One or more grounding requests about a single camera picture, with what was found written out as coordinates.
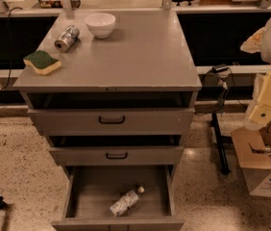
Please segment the clear plastic bottle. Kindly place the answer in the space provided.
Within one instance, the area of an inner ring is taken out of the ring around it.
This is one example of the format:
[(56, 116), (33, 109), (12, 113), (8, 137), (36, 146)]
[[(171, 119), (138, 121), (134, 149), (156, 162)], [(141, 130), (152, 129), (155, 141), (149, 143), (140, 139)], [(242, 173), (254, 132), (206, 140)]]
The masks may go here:
[(126, 192), (110, 206), (111, 212), (116, 217), (121, 217), (139, 201), (140, 196), (144, 192), (145, 189), (142, 186), (138, 187), (136, 190)]

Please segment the grey drawer cabinet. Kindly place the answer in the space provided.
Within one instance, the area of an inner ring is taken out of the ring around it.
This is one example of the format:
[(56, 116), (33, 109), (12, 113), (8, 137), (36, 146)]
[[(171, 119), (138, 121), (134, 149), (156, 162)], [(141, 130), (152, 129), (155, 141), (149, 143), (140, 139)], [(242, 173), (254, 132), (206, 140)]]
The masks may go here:
[[(201, 83), (174, 12), (115, 11), (112, 33), (95, 37), (90, 11), (61, 13), (40, 45), (62, 66), (42, 76), (26, 67), (15, 83), (30, 109), (193, 109)], [(55, 40), (80, 34), (67, 52)], [(44, 136), (51, 147), (181, 146), (187, 135)]]

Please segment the grey top drawer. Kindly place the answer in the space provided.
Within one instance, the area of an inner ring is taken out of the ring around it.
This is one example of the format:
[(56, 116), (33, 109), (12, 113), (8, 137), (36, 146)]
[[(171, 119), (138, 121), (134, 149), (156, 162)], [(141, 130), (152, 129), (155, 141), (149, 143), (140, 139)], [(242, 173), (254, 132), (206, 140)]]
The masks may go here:
[[(30, 109), (29, 117), (44, 136), (184, 135), (193, 109)], [(125, 117), (122, 124), (100, 124), (98, 117)]]

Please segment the grey middle drawer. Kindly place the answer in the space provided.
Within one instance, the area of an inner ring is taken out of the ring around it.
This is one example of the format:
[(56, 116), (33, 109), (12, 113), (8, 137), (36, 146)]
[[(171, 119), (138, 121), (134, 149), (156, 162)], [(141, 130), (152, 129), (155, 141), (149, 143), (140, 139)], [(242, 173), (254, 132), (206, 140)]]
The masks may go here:
[[(181, 146), (51, 147), (58, 166), (176, 165), (183, 155)], [(128, 153), (125, 160), (108, 160), (106, 153)]]

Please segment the grey open bottom drawer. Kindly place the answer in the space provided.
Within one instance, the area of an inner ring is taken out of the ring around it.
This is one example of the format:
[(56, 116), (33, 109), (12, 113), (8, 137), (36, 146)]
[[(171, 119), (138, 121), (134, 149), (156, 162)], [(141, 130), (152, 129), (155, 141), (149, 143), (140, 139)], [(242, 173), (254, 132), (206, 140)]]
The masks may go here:
[[(110, 206), (124, 193), (144, 188), (139, 201), (123, 216)], [(166, 166), (74, 167), (57, 231), (180, 231), (173, 188)]]

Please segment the brown cardboard box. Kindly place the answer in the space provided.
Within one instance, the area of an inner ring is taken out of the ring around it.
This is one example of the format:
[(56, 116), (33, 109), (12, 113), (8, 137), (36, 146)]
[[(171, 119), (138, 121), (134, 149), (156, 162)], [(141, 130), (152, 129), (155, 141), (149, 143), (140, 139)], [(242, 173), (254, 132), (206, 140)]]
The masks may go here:
[(234, 149), (250, 195), (271, 197), (271, 123), (232, 131)]

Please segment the black stand with adapter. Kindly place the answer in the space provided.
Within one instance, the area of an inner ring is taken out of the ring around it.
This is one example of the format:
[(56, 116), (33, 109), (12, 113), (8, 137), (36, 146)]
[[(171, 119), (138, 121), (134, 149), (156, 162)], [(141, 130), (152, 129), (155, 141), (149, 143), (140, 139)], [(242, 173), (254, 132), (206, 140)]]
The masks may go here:
[(225, 145), (227, 143), (232, 143), (232, 139), (228, 136), (223, 136), (221, 134), (218, 116), (224, 111), (224, 108), (225, 108), (225, 101), (229, 93), (227, 79), (231, 73), (232, 71), (227, 65), (220, 64), (220, 65), (212, 66), (210, 70), (208, 70), (201, 77), (201, 83), (204, 84), (206, 77), (210, 74), (214, 74), (218, 77), (220, 86), (222, 87), (221, 93), (219, 94), (219, 97), (217, 99), (218, 107), (210, 112), (211, 114), (210, 124), (213, 127), (217, 149), (218, 149), (219, 161), (220, 161), (220, 171), (223, 175), (228, 175), (231, 172), (229, 168), (228, 160), (227, 160)]

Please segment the white ceramic bowl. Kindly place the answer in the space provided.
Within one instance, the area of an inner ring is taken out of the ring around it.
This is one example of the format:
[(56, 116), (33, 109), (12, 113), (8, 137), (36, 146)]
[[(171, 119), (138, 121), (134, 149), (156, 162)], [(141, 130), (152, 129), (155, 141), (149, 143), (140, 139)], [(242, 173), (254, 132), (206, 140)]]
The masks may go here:
[(110, 13), (93, 13), (85, 18), (88, 30), (99, 39), (105, 39), (112, 33), (115, 22), (115, 16)]

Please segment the silver metal can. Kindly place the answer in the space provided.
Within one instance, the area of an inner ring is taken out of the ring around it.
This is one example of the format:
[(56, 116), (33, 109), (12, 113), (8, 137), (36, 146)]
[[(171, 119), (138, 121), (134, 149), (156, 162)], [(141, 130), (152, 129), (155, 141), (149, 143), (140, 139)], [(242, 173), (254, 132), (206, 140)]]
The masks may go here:
[(67, 52), (74, 44), (80, 34), (80, 30), (75, 25), (69, 25), (55, 40), (55, 47), (60, 52)]

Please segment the green yellow sponge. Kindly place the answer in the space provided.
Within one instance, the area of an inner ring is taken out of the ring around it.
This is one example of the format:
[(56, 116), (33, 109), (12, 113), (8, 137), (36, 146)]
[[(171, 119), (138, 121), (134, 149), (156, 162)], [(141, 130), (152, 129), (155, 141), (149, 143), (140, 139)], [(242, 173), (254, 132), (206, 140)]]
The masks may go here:
[(40, 75), (47, 75), (62, 66), (58, 59), (52, 58), (43, 50), (27, 55), (23, 62), (26, 66), (31, 66)]

